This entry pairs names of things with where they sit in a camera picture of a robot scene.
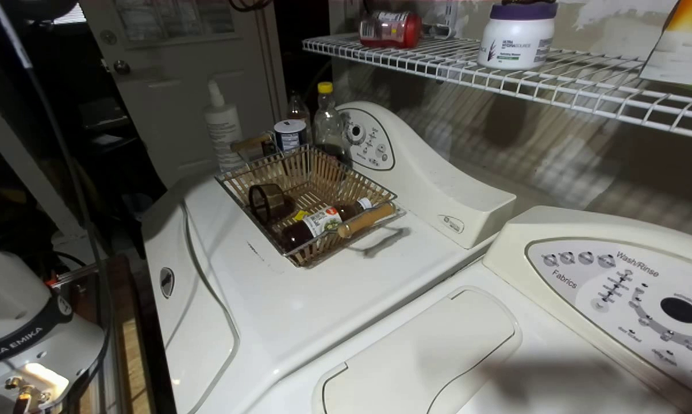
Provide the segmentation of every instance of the wire basket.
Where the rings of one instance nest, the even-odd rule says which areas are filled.
[[[277,234],[296,224],[296,211],[316,211],[333,202],[354,202],[359,198],[367,198],[372,202],[372,210],[377,210],[396,200],[396,194],[386,186],[348,168],[335,157],[330,157],[316,148],[304,148],[250,162],[241,171],[218,175],[218,183],[262,230],[262,234],[266,234],[277,250],[292,260],[292,264],[296,267],[310,267],[342,248],[350,241],[350,237],[341,237],[342,233],[338,233],[338,227],[348,227],[351,222],[364,217],[351,217],[338,227],[307,241],[304,246],[286,250]],[[271,222],[271,225],[259,224],[248,206],[248,191],[257,185],[279,185],[288,200],[295,202],[295,214],[277,218]]]

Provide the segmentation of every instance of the white container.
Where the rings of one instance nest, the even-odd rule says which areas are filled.
[[[212,109],[204,112],[204,120],[212,131],[212,142],[216,153],[216,166],[221,173],[244,166],[244,160],[232,153],[232,142],[241,141],[239,116],[232,103],[226,103],[223,93],[213,80],[207,83]]]
[[[279,153],[290,153],[307,145],[307,123],[284,120],[274,124],[274,145]]]
[[[556,5],[494,5],[479,62],[494,69],[536,69],[547,60]]]

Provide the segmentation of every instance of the bottle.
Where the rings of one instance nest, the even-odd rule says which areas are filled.
[[[332,83],[318,83],[316,145],[351,166],[350,142],[346,137],[346,116],[338,112]]]
[[[415,48],[418,43],[420,20],[411,11],[372,11],[359,26],[364,46]]]
[[[226,103],[223,93],[216,80],[207,83],[212,109],[204,112],[204,120],[212,131],[212,142],[216,153],[216,168],[221,173],[244,166],[244,160],[232,149],[232,142],[241,141],[239,116],[232,103]]]
[[[318,239],[325,233],[332,233],[341,224],[350,222],[351,217],[359,217],[362,211],[370,210],[370,198],[359,198],[356,202],[335,202],[326,206],[321,210],[316,210],[313,214],[304,217],[301,222],[292,224],[290,227],[284,227],[281,233],[281,246],[286,250],[295,250],[304,246],[310,239]]]
[[[304,134],[304,141],[300,145],[301,148],[310,145],[310,141],[313,141],[313,116],[309,112],[309,106],[307,106],[304,97],[296,91],[292,91],[290,109],[288,109],[286,116],[290,120],[304,120],[307,123],[307,130],[304,130],[307,134]]]
[[[458,0],[416,0],[420,34],[431,39],[456,37]]]

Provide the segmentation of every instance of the laundry room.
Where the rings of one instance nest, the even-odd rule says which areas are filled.
[[[692,411],[692,0],[0,0],[0,411]]]

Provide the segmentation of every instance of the dryer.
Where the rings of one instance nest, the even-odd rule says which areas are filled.
[[[692,411],[692,237],[533,208],[254,411]]]
[[[207,178],[144,217],[150,283],[178,411],[248,411],[288,376],[449,279],[512,217],[515,196],[433,153],[374,103],[348,103],[359,173],[401,217],[313,269],[288,262]]]

